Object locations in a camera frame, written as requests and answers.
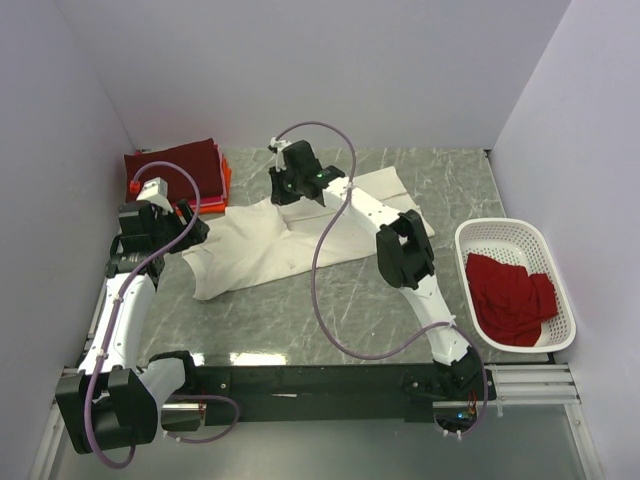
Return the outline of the white t shirt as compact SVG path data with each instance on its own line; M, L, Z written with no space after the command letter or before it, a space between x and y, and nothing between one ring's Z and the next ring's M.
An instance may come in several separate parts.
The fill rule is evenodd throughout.
M390 207L417 211L428 236L436 235L395 167L356 176L354 184ZM182 254L195 277L193 298L211 300L227 291L310 271L318 239L334 214L306 198L287 206L273 205L267 198L250 206L227 207L223 217L205 222L210 227L206 241ZM374 234L341 218L323 243L318 267L375 253Z

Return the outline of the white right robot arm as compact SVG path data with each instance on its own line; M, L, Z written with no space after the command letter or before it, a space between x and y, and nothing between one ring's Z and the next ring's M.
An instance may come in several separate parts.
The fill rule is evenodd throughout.
M439 387L444 395L460 399L474 386L479 376L484 388L488 376L473 340L455 322L440 291L435 274L435 255L421 215L413 210L400 211L355 186L352 175L340 169L320 165L309 142L289 142L273 138L269 150L280 154L282 169L269 170L271 201L289 205L303 198L335 211L320 234L311 260L311 301L318 324L329 342L342 353L359 360L390 358L415 342L429 338L432 358L442 367ZM350 350L330 332L322 319L317 298L316 271L324 241L341 218L357 224L375 241L378 271L385 282L400 291L420 322L421 329L399 347L385 353L363 354Z

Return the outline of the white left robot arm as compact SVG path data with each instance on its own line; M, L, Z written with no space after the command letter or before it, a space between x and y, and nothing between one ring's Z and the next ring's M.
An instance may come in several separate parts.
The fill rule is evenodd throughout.
M79 454L150 443L165 401L189 401L200 388L186 350L152 357L143 372L135 357L165 254L203 243L209 228L186 200L169 211L149 200L128 202L119 207L118 221L95 336L76 373L61 378L55 392Z

